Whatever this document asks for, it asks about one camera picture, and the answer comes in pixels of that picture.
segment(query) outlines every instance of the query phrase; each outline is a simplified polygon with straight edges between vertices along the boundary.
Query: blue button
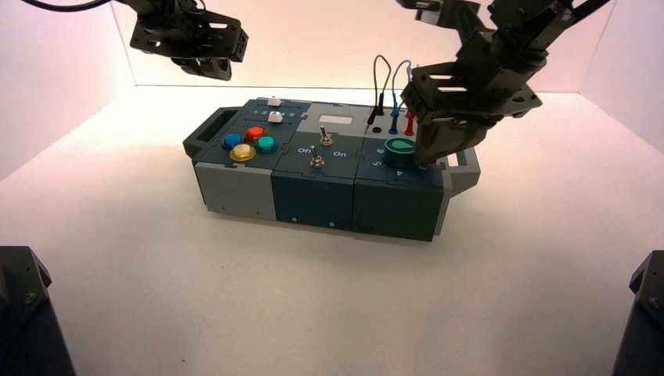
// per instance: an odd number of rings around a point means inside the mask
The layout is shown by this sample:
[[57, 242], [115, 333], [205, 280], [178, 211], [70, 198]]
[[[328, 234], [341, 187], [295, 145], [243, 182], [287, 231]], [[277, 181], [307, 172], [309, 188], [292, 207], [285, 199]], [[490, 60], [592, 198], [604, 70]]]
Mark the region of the blue button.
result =
[[231, 133], [224, 138], [223, 148], [226, 150], [232, 150], [235, 146], [240, 145], [243, 142], [242, 136], [237, 133]]

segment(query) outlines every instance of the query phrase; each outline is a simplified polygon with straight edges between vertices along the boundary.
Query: white wall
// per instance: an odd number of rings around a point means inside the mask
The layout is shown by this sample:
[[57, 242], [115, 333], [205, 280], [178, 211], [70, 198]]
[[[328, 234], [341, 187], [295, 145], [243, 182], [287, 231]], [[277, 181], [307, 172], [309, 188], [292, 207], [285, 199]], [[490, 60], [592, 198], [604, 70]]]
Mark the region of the white wall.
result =
[[662, 0], [619, 1], [583, 95], [664, 152]]
[[0, 179], [134, 85], [108, 5], [65, 14], [3, 1], [0, 67]]
[[[480, 0], [481, 16], [490, 23]], [[455, 31], [415, 21], [415, 12], [395, 0], [207, 0], [213, 12], [239, 18], [249, 34], [243, 63], [231, 82], [182, 74], [168, 59], [130, 49], [139, 85], [231, 85], [269, 87], [373, 87], [371, 63], [383, 53], [396, 65], [406, 57], [420, 65], [454, 61]], [[114, 4], [125, 43], [135, 13]], [[578, 92], [604, 29], [611, 5], [567, 31], [551, 46], [549, 66], [532, 79], [537, 91]]]

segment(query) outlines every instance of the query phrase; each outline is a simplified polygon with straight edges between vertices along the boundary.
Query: white enclosure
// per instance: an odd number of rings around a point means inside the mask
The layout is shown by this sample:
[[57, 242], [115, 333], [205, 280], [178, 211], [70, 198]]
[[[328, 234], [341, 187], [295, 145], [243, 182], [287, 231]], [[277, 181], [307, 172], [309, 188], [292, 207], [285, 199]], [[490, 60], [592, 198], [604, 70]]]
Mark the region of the white enclosure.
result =
[[453, 61], [456, 32], [395, 0], [206, 0], [250, 36], [223, 82], [130, 49], [126, 5], [2, 1], [0, 244], [48, 267], [79, 374], [610, 374], [664, 247], [662, 0], [551, 46], [543, 107], [477, 146], [431, 243], [207, 212], [182, 141], [257, 96], [370, 104], [377, 53]]
[[[493, 25], [481, 0], [482, 19]], [[393, 64], [406, 58], [429, 65], [454, 61], [460, 47], [455, 31], [415, 21], [415, 12], [395, 0], [207, 0], [207, 8], [242, 20], [249, 47], [233, 65], [231, 82], [182, 74], [168, 59], [128, 50], [138, 85], [220, 85], [252, 87], [373, 87], [371, 63], [378, 53]], [[127, 45], [135, 13], [114, 4]], [[549, 66], [532, 80], [539, 92], [578, 92], [611, 12], [607, 5], [550, 48]]]
[[113, 14], [2, 2], [0, 179], [133, 84]]
[[661, 0], [618, 2], [583, 95], [664, 153], [662, 18]]

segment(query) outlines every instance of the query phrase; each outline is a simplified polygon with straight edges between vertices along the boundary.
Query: white label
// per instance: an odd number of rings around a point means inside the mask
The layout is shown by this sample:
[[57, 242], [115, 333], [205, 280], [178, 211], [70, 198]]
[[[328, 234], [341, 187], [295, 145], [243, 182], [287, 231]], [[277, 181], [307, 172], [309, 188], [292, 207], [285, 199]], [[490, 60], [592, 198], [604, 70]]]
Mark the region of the white label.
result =
[[332, 123], [332, 124], [352, 124], [352, 117], [321, 115], [318, 121], [321, 123]]

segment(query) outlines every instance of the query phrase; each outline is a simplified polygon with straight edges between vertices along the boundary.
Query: screw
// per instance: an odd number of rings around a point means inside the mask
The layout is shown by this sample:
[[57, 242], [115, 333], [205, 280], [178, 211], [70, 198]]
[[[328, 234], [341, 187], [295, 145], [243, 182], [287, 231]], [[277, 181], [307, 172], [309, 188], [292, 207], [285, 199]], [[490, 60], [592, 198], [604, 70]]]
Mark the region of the screw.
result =
[[34, 292], [28, 292], [23, 296], [23, 304], [29, 306], [37, 299], [37, 294]]
[[657, 298], [648, 298], [648, 304], [650, 307], [652, 307], [655, 311], [659, 311], [662, 309], [662, 305], [659, 303], [659, 299]]

